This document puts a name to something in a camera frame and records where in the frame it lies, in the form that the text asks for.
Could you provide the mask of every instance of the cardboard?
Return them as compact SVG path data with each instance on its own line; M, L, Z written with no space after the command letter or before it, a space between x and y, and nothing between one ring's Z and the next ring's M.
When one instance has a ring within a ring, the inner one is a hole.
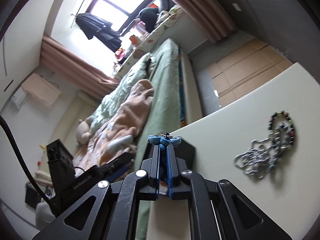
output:
M292 63L263 41L253 38L207 69L221 106L268 82Z

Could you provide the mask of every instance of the gray wall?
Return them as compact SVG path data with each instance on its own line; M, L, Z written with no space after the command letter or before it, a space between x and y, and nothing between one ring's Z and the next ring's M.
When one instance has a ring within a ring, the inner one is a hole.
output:
M267 42L320 81L320 31L297 0L218 0L239 29ZM237 3L242 11L236 11Z

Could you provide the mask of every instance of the white table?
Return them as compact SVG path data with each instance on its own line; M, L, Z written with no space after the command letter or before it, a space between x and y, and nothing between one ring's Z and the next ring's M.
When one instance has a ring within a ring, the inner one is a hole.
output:
M275 176L253 181L232 160L252 140L267 137L270 115L281 110L295 124L295 147ZM196 147L195 171L205 179L230 180L293 240L301 240L320 214L320 86L299 63L172 134ZM188 223L186 201L160 199L152 203L147 239L190 239Z

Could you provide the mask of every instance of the window frame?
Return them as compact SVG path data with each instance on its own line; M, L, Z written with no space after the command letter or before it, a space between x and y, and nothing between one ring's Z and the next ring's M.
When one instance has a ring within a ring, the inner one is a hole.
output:
M87 13L91 13L92 9L94 8L94 6L96 5L96 3L99 0L92 0L92 2L90 3L90 5L88 6L86 12ZM113 6L114 8L118 9L119 11L121 11L122 13L124 13L125 15L128 16L128 19L124 22L124 24L120 27L120 29L117 31L119 34L122 33L122 31L127 28L129 26L129 24L135 19L137 18L139 12L143 9L146 8L147 6L149 6L150 4L152 4L154 2L154 0L144 0L132 13L127 12L126 10L122 9L120 6L116 5L115 3L109 1L109 0L102 0L108 4L110 4L111 6Z

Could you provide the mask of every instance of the bed headboard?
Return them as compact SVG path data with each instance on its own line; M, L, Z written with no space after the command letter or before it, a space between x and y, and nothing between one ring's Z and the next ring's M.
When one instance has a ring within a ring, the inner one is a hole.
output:
M48 143L60 139L68 151L74 156L78 150L76 140L76 129L79 125L79 119L86 119L97 109L99 102L92 100L87 94L78 91L70 106L57 124ZM49 172L48 157L46 151L41 159L39 170Z

